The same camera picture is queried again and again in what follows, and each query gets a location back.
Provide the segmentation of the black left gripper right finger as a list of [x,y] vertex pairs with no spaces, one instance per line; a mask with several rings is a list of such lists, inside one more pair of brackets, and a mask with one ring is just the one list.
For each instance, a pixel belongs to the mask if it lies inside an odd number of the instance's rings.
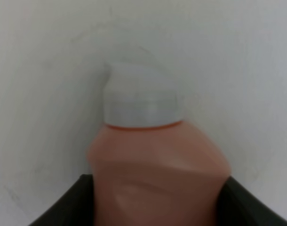
[[287,226],[287,220],[272,211],[233,177],[223,186],[217,201],[217,226]]

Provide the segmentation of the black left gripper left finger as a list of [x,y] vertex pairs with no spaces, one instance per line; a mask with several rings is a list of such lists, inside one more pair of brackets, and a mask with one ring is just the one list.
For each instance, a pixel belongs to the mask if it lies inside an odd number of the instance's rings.
[[81,175],[72,187],[32,226],[94,225],[94,182],[91,175]]

